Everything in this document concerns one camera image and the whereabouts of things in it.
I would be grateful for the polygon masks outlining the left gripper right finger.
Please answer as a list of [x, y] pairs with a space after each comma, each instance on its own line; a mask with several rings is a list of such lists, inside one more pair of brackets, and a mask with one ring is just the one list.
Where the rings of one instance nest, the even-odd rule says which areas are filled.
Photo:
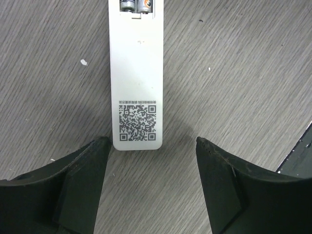
[[202, 137], [196, 158], [214, 234], [311, 233], [311, 179], [269, 171]]

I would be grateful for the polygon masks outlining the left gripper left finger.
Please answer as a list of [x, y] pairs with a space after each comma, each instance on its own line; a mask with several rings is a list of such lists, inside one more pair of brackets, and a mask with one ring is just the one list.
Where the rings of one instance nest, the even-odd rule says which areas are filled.
[[111, 142], [98, 137], [36, 170], [0, 182], [3, 234], [94, 232]]

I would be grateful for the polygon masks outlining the slim white remote control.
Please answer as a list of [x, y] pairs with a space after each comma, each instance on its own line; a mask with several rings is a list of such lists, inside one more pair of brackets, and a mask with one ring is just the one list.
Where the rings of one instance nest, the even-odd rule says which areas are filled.
[[164, 2], [151, 13], [108, 2], [113, 146], [156, 150], [163, 143]]

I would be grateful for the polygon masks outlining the grey battery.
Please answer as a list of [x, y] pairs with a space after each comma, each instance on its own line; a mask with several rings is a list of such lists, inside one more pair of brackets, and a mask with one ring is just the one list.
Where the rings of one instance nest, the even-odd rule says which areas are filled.
[[151, 13], [153, 9], [153, 1], [152, 0], [138, 0], [137, 1], [137, 12], [148, 14]]
[[122, 12], [133, 13], [136, 10], [136, 1], [135, 0], [120, 0], [120, 10]]

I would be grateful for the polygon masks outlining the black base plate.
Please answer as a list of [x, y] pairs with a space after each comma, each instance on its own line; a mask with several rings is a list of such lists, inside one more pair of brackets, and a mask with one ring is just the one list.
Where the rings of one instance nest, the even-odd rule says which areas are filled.
[[292, 148], [277, 168], [282, 175], [298, 178], [312, 177], [312, 123], [310, 122], [304, 134]]

